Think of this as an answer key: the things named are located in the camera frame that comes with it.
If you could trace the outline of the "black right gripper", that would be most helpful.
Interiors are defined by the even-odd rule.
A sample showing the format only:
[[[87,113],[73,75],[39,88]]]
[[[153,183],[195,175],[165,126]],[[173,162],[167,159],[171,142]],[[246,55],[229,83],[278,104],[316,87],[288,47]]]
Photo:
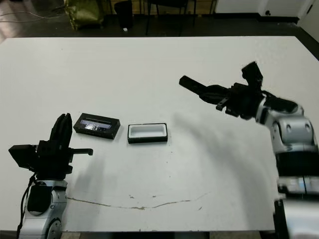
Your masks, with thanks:
[[[221,85],[206,86],[199,98],[209,104],[217,104],[216,109],[234,117],[250,120],[257,115],[263,93],[260,88],[235,83],[231,88]]]

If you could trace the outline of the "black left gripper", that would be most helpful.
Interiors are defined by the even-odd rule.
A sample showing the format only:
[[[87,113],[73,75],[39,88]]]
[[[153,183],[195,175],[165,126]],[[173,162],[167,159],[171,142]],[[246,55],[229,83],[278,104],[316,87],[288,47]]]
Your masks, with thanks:
[[[34,163],[37,179],[65,179],[67,174],[72,173],[73,167],[69,164],[74,154],[93,155],[91,148],[70,148],[71,136],[71,115],[62,114],[51,130],[49,141],[41,140],[37,147]]]

